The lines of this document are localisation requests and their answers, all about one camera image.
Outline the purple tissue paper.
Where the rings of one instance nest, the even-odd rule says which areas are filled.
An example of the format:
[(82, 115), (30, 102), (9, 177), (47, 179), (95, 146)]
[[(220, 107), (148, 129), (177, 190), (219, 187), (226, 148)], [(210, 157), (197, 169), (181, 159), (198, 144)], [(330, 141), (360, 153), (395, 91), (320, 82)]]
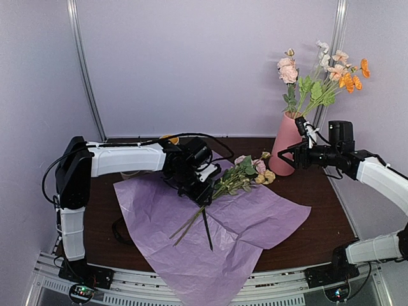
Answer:
[(267, 186), (221, 196), (205, 215), (158, 172), (114, 189), (132, 241), (184, 305), (229, 304), (261, 253), (289, 238), (310, 215), (310, 207)]

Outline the black printed ribbon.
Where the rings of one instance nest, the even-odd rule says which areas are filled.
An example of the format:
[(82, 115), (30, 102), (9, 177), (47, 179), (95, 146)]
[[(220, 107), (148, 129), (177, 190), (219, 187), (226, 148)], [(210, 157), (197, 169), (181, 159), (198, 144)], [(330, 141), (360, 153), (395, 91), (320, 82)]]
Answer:
[(130, 239), (125, 239), (125, 238), (121, 235), (121, 233), (119, 232), (119, 229), (118, 229), (118, 227), (119, 227), (120, 224), (126, 224), (123, 217), (120, 217), (120, 218), (118, 218), (116, 221), (114, 221), (114, 222), (112, 223), (112, 227), (111, 227), (113, 236), (114, 236), (114, 238), (116, 239), (116, 241), (118, 241), (118, 242), (121, 243), (121, 244), (126, 244), (126, 245), (130, 245), (130, 246), (135, 246), (135, 244), (134, 244), (134, 242), (132, 241), (131, 238), (130, 238)]

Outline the fuzzy green orange flower stem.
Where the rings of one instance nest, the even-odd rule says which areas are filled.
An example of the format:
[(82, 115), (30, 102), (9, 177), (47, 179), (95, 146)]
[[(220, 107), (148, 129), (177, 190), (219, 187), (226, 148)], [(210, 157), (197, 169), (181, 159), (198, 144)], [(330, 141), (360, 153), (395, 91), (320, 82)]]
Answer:
[(355, 90), (360, 91), (363, 89), (363, 83), (360, 78), (369, 78), (370, 70), (368, 68), (368, 61), (366, 59), (362, 59), (359, 66), (349, 63), (348, 60), (347, 63), (351, 65), (351, 69), (350, 72), (346, 73), (346, 75), (342, 77), (340, 87), (342, 88), (341, 92), (346, 91), (351, 94)]

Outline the peach rose stem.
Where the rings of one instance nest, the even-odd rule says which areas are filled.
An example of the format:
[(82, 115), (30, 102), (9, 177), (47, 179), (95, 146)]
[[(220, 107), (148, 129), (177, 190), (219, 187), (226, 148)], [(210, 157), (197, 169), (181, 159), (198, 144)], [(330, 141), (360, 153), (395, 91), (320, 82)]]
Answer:
[(284, 101), (287, 103), (286, 112), (289, 112), (292, 118), (296, 115), (297, 100), (295, 96), (296, 81), (298, 80), (298, 69), (294, 58), (295, 51), (289, 48), (285, 51), (285, 57), (277, 63), (279, 78), (286, 84), (288, 93), (283, 94)]

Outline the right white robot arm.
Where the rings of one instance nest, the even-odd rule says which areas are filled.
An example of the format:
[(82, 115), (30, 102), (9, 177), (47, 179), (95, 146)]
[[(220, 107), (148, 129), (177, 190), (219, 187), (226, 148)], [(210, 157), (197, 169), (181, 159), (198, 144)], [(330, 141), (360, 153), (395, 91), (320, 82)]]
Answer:
[[(278, 157), (293, 168), (306, 169), (313, 164), (323, 168), (334, 166), (339, 175), (375, 189), (407, 213), (407, 177), (391, 168), (379, 155), (355, 150), (354, 142), (333, 145), (301, 142), (278, 152)], [(407, 228), (341, 247), (334, 253), (326, 274), (331, 281), (338, 282), (351, 271), (351, 265), (384, 260), (407, 260)]]

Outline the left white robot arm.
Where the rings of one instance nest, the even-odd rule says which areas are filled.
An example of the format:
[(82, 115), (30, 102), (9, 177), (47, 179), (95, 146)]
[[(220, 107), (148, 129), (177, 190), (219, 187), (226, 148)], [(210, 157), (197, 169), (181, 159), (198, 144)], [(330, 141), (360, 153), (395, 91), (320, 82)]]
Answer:
[(71, 139), (55, 171), (61, 218), (61, 236), (67, 273), (78, 283), (92, 276), (85, 259), (84, 212), (91, 191), (91, 179), (131, 171), (160, 171), (173, 180), (179, 195), (199, 206), (211, 202), (213, 178), (221, 167), (212, 162), (212, 151), (201, 138), (175, 145), (164, 138), (142, 143), (87, 142)]

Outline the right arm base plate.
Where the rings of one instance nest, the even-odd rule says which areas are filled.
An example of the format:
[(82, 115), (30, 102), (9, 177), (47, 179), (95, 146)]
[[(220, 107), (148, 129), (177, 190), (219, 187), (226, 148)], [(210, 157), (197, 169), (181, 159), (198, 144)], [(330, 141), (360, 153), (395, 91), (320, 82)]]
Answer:
[(338, 267), (330, 263), (308, 268), (304, 271), (304, 274), (308, 287), (312, 289), (348, 281), (359, 276), (360, 272), (356, 265), (347, 264), (346, 266)]

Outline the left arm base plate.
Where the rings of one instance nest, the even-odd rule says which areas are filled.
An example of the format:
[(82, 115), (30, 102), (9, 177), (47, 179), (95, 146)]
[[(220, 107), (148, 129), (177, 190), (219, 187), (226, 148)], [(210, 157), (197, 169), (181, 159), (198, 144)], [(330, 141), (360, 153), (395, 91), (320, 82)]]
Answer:
[(90, 288), (110, 289), (114, 271), (83, 262), (63, 261), (58, 276), (67, 281), (85, 284)]

